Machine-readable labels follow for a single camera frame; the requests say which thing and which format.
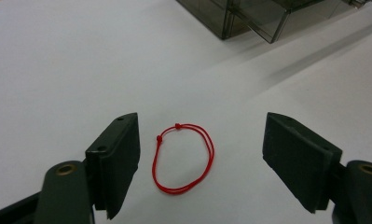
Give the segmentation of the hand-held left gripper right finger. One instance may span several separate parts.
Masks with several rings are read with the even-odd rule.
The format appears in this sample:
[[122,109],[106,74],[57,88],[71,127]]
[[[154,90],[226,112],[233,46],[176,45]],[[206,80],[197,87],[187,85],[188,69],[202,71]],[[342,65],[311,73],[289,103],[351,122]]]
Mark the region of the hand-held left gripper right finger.
[[297,120],[269,112],[263,160],[310,213],[332,203],[333,224],[372,224],[372,162],[340,163],[342,150]]

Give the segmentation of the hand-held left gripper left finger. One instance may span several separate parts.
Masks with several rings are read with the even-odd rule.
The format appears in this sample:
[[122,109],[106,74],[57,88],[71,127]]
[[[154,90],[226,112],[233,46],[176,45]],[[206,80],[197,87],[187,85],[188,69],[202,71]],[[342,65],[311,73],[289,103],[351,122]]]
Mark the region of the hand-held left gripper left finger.
[[138,115],[114,119],[85,151],[83,161],[64,161],[46,172],[34,224],[95,224],[95,211],[114,218],[140,155]]

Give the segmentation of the smoky transparent drawer box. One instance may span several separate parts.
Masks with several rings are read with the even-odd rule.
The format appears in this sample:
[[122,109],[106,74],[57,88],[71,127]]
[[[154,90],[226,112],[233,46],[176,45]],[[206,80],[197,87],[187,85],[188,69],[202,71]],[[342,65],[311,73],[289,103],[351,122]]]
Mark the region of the smoky transparent drawer box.
[[255,32],[272,44],[372,0],[176,0],[222,40]]

